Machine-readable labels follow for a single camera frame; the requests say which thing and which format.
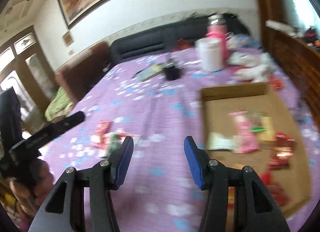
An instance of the snack package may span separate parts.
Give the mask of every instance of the snack package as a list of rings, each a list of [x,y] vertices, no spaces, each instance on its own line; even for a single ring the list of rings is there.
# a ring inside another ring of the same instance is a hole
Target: snack package
[[[230,116],[234,117],[237,127],[237,135],[235,136],[236,146],[233,152],[238,154],[250,153],[260,149],[256,137],[250,131],[252,125],[245,114],[246,111],[230,113]]]
[[[276,142],[273,148],[273,156],[269,161],[270,169],[280,169],[289,166],[289,159],[293,155],[295,141],[283,133],[276,134]]]
[[[269,84],[276,89],[283,89],[284,83],[279,80],[276,76],[271,75],[269,78]]]
[[[101,139],[102,143],[100,144],[98,158],[108,158],[114,150],[117,150],[121,147],[127,136],[131,136],[133,138],[133,143],[135,146],[139,144],[139,135],[127,133],[123,131],[123,129],[118,129],[115,132],[104,134]]]
[[[270,171],[265,172],[260,179],[279,206],[284,206],[289,203],[290,198],[278,183],[272,181]]]
[[[234,164],[231,168],[241,170],[244,167],[242,164]],[[232,210],[235,207],[235,188],[228,187],[228,209]]]
[[[112,121],[100,121],[96,127],[94,135],[91,136],[91,144],[95,147],[103,148],[104,138],[103,135],[108,133]]]
[[[211,132],[208,139],[208,150],[230,150],[233,151],[236,146],[234,139],[225,138],[222,134]]]
[[[265,127],[262,124],[262,113],[260,111],[247,111],[246,117],[252,124],[251,132],[262,132],[265,131]]]
[[[272,124],[272,118],[270,117],[261,117],[262,125],[265,128],[265,131],[259,132],[257,134],[257,139],[260,142],[268,141],[273,142],[276,141],[276,132]]]

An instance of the bed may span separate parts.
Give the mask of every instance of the bed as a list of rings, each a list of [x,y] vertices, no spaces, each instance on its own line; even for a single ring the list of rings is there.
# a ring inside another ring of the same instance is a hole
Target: bed
[[[245,49],[257,54],[259,51]],[[168,82],[161,74],[143,83],[134,74],[154,62],[169,57],[184,67],[181,79]],[[276,75],[285,83],[279,91],[289,109],[296,105],[299,93],[290,79],[277,67]],[[57,180],[64,170],[90,168],[101,159],[91,146],[90,136],[101,120],[112,120],[111,131],[141,136],[135,145],[124,185],[112,192],[112,200],[122,232],[197,231],[203,214],[205,194],[194,184],[183,152],[183,141],[193,136],[203,147],[199,89],[206,86],[234,84],[233,68],[215,73],[201,71],[194,48],[173,53],[149,55],[116,65],[76,105],[86,121],[49,144],[44,156]],[[298,213],[287,219],[296,232],[310,216],[320,197],[319,133],[310,112],[305,112],[300,130],[305,139],[312,174],[312,198]],[[90,225],[89,191],[85,191],[87,231]]]

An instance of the cardboard box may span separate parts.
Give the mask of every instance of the cardboard box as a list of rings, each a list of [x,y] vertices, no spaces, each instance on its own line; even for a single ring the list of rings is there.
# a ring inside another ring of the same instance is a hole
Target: cardboard box
[[[210,132],[225,137],[236,135],[236,125],[229,113],[243,110],[259,110],[272,118],[276,132],[283,132],[297,143],[290,159],[290,168],[272,170],[272,179],[278,182],[290,197],[290,203],[281,207],[287,218],[302,208],[311,197],[309,160],[303,139],[286,105],[277,92],[266,83],[246,83],[201,89],[203,138],[207,144]],[[217,159],[228,167],[235,164],[252,166],[258,175],[267,171],[271,149],[261,149],[249,154],[229,151],[207,151],[211,159]]]

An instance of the metal screw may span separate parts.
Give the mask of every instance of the metal screw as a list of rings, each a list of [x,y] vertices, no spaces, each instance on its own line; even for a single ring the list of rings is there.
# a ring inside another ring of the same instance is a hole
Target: metal screw
[[[217,166],[218,165],[218,161],[213,159],[209,161],[210,166]]]
[[[253,169],[252,169],[251,166],[245,166],[245,167],[244,167],[244,171],[245,171],[246,173],[251,173],[251,172],[253,171]]]
[[[66,173],[68,173],[68,174],[73,173],[74,170],[75,170],[75,169],[74,169],[73,167],[68,167],[68,168],[66,169]]]
[[[108,160],[103,160],[103,161],[100,162],[101,166],[107,166],[108,164],[109,164]]]

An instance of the green blanket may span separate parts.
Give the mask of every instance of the green blanket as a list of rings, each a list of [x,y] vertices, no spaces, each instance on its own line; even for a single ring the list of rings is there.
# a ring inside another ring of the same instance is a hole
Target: green blanket
[[[47,107],[44,115],[48,121],[51,121],[56,116],[68,114],[67,111],[69,111],[71,108],[72,102],[70,98],[68,97],[66,91],[60,87],[56,96]]]

